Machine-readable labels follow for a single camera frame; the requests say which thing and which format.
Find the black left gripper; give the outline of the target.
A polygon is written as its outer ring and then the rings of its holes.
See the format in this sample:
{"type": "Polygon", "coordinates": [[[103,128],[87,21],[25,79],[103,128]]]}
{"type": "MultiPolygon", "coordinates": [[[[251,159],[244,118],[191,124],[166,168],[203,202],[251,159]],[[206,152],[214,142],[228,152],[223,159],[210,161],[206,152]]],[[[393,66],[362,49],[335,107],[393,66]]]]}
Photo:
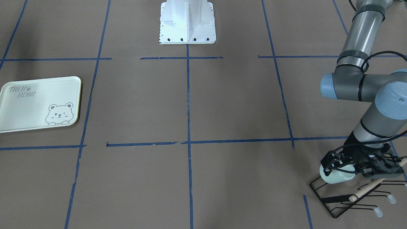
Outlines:
{"type": "MultiPolygon", "coordinates": [[[[402,158],[394,155],[389,143],[382,148],[356,145],[345,148],[348,163],[353,165],[357,174],[364,178],[396,178],[404,173],[402,158]]],[[[320,161],[322,174],[329,176],[334,170],[343,166],[343,153],[328,151],[320,161]]]]}

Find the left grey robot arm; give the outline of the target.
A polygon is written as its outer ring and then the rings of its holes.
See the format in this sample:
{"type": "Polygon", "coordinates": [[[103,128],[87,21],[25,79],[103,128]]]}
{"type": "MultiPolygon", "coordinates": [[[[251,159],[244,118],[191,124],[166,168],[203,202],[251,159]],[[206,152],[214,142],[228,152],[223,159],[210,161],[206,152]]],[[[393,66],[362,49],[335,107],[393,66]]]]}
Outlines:
{"type": "Polygon", "coordinates": [[[357,174],[368,179],[394,178],[403,173],[402,159],[389,141],[406,124],[406,69],[392,74],[367,74],[372,47],[392,0],[358,0],[347,40],[333,73],[325,74],[320,92],[333,100],[369,102],[340,149],[321,160],[320,176],[329,184],[357,174]]]}

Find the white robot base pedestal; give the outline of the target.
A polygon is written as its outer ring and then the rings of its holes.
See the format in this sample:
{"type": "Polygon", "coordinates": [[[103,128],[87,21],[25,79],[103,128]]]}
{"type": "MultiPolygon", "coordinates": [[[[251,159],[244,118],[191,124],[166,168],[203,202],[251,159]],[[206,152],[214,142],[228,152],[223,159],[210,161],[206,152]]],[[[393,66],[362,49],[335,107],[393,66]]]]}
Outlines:
{"type": "Polygon", "coordinates": [[[167,0],[160,6],[159,43],[214,44],[214,6],[207,0],[167,0]]]}

